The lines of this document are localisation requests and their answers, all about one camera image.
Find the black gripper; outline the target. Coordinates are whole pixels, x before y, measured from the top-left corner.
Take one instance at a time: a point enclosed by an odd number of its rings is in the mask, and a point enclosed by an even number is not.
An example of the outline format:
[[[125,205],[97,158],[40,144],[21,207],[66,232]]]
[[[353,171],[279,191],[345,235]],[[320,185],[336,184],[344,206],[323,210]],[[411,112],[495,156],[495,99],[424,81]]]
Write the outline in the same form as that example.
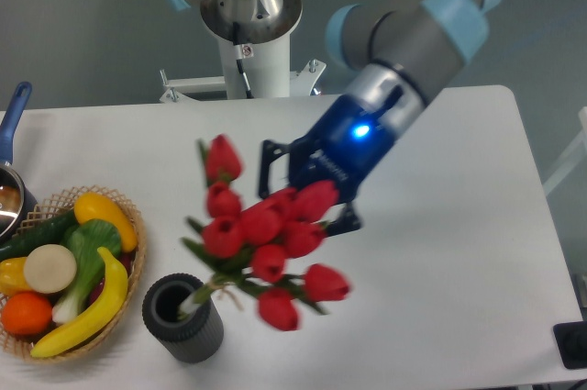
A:
[[[291,143],[264,140],[260,146],[258,196],[269,197],[271,167],[288,156],[288,187],[301,190],[329,180],[338,190],[338,200],[347,202],[338,217],[326,226],[326,234],[361,229],[362,221],[350,201],[396,141],[395,133],[383,125],[382,116],[391,111],[400,97],[390,94],[381,108],[370,112],[352,95],[342,95],[301,138]]]

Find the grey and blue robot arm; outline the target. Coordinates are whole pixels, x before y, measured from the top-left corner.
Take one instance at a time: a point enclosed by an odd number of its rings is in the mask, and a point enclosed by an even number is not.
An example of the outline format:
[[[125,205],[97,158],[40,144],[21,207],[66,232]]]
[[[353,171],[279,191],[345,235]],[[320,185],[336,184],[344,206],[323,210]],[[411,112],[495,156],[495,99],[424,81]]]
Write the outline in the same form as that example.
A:
[[[293,94],[290,36],[301,0],[169,0],[195,8],[216,38],[227,96]],[[327,23],[331,58],[357,72],[343,94],[301,138],[265,140],[258,193],[270,194],[270,168],[288,160],[287,183],[332,181],[342,206],[331,235],[360,227],[353,208],[361,183],[488,37],[486,13],[501,0],[390,0],[340,8]]]

